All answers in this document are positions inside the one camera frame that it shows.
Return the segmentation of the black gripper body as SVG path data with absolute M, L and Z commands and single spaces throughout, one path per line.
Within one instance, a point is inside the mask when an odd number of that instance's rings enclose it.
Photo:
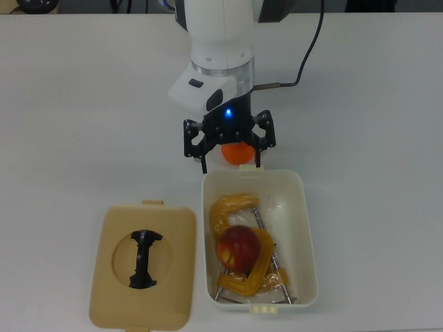
M 239 142 L 254 125 L 251 93 L 233 98 L 216 107 L 203 118 L 202 131 L 207 143 L 221 145 Z

